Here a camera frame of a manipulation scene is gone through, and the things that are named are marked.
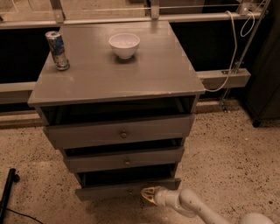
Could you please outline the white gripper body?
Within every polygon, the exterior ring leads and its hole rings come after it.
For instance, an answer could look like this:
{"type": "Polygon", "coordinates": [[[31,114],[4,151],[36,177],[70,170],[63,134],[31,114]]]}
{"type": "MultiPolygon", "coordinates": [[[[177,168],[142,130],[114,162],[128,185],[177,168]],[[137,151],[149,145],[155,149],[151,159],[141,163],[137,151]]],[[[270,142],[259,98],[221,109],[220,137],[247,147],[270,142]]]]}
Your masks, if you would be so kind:
{"type": "Polygon", "coordinates": [[[180,190],[170,190],[165,187],[158,187],[154,194],[154,200],[157,205],[180,209],[179,201],[180,190]]]}

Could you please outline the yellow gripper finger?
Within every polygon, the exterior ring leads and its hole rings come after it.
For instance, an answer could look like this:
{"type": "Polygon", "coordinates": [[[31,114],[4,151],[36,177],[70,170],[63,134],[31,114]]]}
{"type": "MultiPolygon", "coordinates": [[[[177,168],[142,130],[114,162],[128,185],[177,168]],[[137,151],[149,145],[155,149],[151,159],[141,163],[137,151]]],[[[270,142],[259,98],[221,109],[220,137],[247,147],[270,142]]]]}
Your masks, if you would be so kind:
{"type": "Polygon", "coordinates": [[[141,191],[142,196],[149,202],[157,205],[158,204],[158,186],[146,187],[141,191]]]}

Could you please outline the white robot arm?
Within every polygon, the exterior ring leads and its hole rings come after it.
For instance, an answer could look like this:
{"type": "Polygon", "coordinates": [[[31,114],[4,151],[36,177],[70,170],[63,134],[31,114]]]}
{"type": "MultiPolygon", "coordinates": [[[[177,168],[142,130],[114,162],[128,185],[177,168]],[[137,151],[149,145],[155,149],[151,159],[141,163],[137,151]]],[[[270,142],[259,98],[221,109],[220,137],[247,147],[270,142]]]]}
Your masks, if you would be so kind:
{"type": "MultiPolygon", "coordinates": [[[[157,206],[171,207],[185,217],[194,218],[198,215],[205,224],[230,224],[190,189],[170,190],[163,186],[153,186],[144,188],[141,194],[149,202],[157,206]]],[[[261,213],[247,213],[240,218],[238,224],[275,223],[261,213]]]]}

